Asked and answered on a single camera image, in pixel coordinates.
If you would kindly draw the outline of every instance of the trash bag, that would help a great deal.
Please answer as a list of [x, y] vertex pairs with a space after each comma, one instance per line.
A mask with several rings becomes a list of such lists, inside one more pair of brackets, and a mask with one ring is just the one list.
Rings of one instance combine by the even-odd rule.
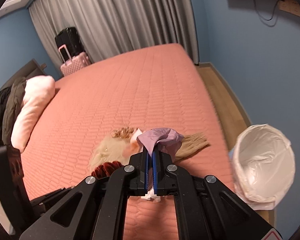
[[254, 210], [271, 210], [293, 183], [295, 158], [290, 141], [268, 125], [242, 132], [232, 152], [235, 190]]

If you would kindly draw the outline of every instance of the wooden floor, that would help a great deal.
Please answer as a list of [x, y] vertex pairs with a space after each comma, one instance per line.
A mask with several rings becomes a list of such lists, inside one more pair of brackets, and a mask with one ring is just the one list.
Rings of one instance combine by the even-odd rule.
[[[211, 64], [202, 64], [197, 67], [197, 70], [215, 106], [228, 150], [231, 150], [238, 135], [250, 126], [250, 120], [225, 80]], [[275, 213], [273, 210], [258, 210], [257, 213], [274, 226]]]

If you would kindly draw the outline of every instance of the black suitcase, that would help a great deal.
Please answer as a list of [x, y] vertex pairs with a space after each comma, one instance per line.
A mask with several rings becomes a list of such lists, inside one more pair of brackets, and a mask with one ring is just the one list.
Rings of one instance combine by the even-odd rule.
[[[78, 31], [75, 27], [70, 27], [62, 30], [56, 37], [55, 41], [57, 47], [66, 45], [71, 57], [78, 56], [81, 52], [84, 52], [84, 48], [81, 44]], [[64, 49], [61, 50], [61, 54], [65, 60], [69, 59], [68, 54]]]

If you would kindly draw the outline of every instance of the pink suitcase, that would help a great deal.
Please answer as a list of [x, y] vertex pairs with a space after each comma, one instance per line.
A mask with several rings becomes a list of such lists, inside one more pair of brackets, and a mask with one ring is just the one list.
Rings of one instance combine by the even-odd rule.
[[[67, 61], [65, 61], [62, 53], [61, 53], [61, 49], [65, 49], [69, 59]], [[82, 69], [86, 66], [89, 66], [91, 64], [87, 54], [85, 52], [81, 52], [78, 56], [72, 57], [70, 56], [70, 53], [67, 49], [67, 46], [64, 44], [62, 45], [59, 49], [59, 53], [61, 55], [61, 58], [63, 60], [63, 64], [61, 65], [61, 71], [63, 73], [64, 76], [68, 76], [76, 71], [78, 71], [79, 69]]]

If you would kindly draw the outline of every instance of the suitcase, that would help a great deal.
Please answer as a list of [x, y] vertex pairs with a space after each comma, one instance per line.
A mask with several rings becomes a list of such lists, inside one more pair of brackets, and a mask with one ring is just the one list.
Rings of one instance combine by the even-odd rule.
[[[70, 59], [68, 59], [68, 60], [64, 59], [64, 57], [61, 53], [62, 49], [64, 49], [66, 51], [66, 53]], [[59, 53], [64, 62], [61, 65], [61, 71], [64, 76], [68, 76], [68, 75], [78, 71], [79, 69], [82, 69], [91, 64], [89, 57], [87, 56], [87, 54], [85, 52], [81, 52], [79, 55], [71, 57], [66, 45], [60, 46], [60, 48], [58, 50], [59, 50]]]
[[[81, 52], [84, 51], [84, 47], [80, 41], [80, 36], [75, 27], [70, 27], [62, 30], [56, 37], [55, 41], [57, 48], [60, 48], [62, 45], [66, 45], [71, 57], [78, 56]], [[63, 49], [61, 51], [63, 58], [65, 60], [70, 59], [66, 51]]]

